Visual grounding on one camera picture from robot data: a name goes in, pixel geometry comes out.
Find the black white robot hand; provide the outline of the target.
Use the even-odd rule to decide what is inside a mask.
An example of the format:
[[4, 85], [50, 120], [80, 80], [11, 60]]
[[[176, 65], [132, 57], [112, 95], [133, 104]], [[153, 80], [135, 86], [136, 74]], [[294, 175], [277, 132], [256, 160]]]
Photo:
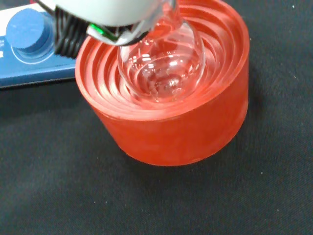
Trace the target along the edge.
[[130, 46], [153, 31], [175, 0], [39, 0], [54, 19], [54, 52], [73, 58], [87, 36], [111, 46]]

